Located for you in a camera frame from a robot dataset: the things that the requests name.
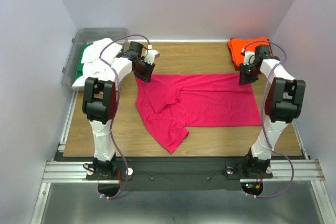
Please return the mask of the pink t shirt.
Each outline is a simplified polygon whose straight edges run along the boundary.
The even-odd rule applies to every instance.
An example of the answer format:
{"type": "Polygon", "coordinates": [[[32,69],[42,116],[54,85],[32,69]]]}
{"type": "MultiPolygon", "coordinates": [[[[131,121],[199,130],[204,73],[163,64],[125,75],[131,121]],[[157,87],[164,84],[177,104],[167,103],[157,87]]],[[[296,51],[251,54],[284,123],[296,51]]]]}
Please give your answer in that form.
{"type": "Polygon", "coordinates": [[[261,125],[253,89],[240,86],[237,73],[153,74],[136,83],[142,122],[169,153],[188,137],[188,127],[261,125]]]}

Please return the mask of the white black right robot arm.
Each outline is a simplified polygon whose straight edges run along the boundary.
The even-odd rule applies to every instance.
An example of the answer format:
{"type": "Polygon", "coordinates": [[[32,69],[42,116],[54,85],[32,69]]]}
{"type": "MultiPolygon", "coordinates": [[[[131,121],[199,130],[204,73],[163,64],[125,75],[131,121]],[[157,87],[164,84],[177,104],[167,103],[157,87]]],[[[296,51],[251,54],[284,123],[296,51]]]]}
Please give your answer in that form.
{"type": "Polygon", "coordinates": [[[262,96],[260,118],[262,129],[256,142],[244,157],[241,170],[253,177],[271,174],[270,160],[283,130],[299,117],[306,83],[290,75],[282,61],[271,54],[270,42],[255,42],[255,50],[241,50],[243,63],[239,66],[239,85],[251,84],[263,74],[267,82],[262,96]]]}

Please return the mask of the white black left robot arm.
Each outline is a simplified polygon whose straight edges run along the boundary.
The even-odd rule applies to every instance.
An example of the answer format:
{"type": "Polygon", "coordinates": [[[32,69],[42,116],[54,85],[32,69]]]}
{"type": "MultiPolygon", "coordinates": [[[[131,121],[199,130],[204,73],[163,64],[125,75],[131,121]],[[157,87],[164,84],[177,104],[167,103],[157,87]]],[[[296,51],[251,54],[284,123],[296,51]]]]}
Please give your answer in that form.
{"type": "Polygon", "coordinates": [[[133,73],[136,78],[149,82],[158,56],[151,43],[144,46],[131,42],[128,50],[122,51],[118,41],[111,39],[95,41],[84,52],[82,111],[92,128],[95,147],[92,164],[84,165],[88,174],[106,179],[120,175],[112,136],[121,94],[120,81],[133,73]]]}

